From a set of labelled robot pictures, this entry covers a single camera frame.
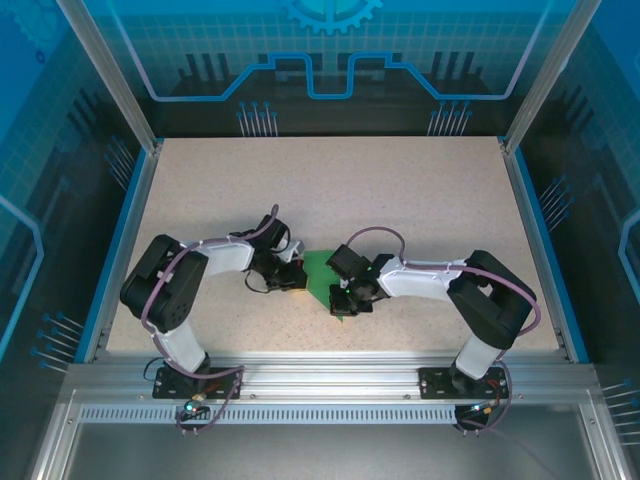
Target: speckled tabletop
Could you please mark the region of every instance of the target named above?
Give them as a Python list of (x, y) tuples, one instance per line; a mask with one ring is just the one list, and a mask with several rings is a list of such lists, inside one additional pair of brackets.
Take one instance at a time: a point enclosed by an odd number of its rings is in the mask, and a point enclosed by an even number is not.
[[(370, 225), (402, 233), (408, 259), (443, 261), (488, 250), (533, 288), (542, 306), (541, 325), (514, 348), (558, 347), (495, 138), (166, 140), (131, 267), (160, 233), (181, 241), (225, 236), (254, 228), (273, 203), (307, 250), (335, 249)], [(373, 258), (396, 253), (398, 245), (375, 232), (353, 248)], [(210, 353), (451, 350), (469, 336), (450, 303), (394, 298), (341, 323), (307, 292), (259, 295), (243, 277), (228, 273), (202, 282), (191, 321)], [(154, 351), (122, 305), (107, 350)]]

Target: vented metal strip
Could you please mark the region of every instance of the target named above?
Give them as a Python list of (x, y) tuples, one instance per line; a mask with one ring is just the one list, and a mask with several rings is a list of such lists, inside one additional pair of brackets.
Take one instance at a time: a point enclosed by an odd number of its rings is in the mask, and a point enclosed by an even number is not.
[[(206, 423), (218, 406), (202, 419)], [(91, 405), (83, 406), (81, 423), (172, 424), (175, 405)], [(455, 407), (434, 405), (231, 405), (219, 422), (227, 425), (416, 425), (454, 424)]]

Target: green cloth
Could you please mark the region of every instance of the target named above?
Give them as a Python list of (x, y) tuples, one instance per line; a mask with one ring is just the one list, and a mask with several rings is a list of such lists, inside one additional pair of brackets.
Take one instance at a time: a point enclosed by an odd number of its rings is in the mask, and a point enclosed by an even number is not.
[(329, 285), (338, 285), (340, 277), (333, 273), (326, 263), (329, 257), (333, 255), (333, 250), (315, 250), (304, 252), (304, 271), (309, 277), (307, 280), (307, 290), (327, 310), (329, 310)]

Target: enclosure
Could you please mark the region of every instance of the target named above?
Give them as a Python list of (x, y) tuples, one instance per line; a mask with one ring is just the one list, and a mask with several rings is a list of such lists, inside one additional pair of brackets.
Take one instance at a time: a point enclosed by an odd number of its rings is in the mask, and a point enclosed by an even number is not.
[[(622, 0), (4, 2), (3, 478), (635, 478), (638, 15)], [(310, 287), (257, 295), (227, 273), (190, 317), (213, 365), (246, 367), (239, 398), (183, 439), (184, 401), (152, 397), (158, 354), (120, 288), (155, 236), (244, 231), (274, 203), (305, 258), (383, 225), (410, 259), (480, 249), (517, 272), (542, 320), (504, 357), (500, 428), (470, 438), (459, 403), (421, 398), (418, 369), (448, 367), (469, 336), (451, 304), (339, 320)]]

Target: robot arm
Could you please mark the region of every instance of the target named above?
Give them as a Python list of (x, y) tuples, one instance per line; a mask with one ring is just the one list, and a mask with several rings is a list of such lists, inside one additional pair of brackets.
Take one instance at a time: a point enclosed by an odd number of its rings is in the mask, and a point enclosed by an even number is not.
[[(332, 315), (358, 315), (373, 311), (373, 303), (385, 298), (413, 295), (452, 302), (467, 325), (471, 337), (452, 366), (452, 379), (481, 379), (491, 364), (513, 345), (531, 311), (518, 293), (465, 267), (497, 275), (535, 295), (520, 279), (491, 254), (477, 250), (466, 260), (447, 263), (403, 261), (389, 254), (373, 262), (342, 245), (327, 261), (341, 278), (330, 288)], [(481, 288), (491, 286), (486, 295)]]
[[(304, 245), (292, 239), (289, 228), (275, 219), (258, 237), (244, 241), (248, 233), (260, 230), (271, 219), (265, 216), (256, 230), (230, 234), (226, 239), (203, 244), (189, 252), (173, 270), (148, 315), (155, 338), (171, 360), (184, 370), (196, 373), (208, 369), (208, 356), (197, 341), (189, 313), (203, 277), (224, 272), (255, 271), (269, 290), (305, 288), (302, 269)], [(156, 237), (125, 281), (121, 301), (140, 318), (151, 291), (171, 259), (185, 245), (167, 236)]]

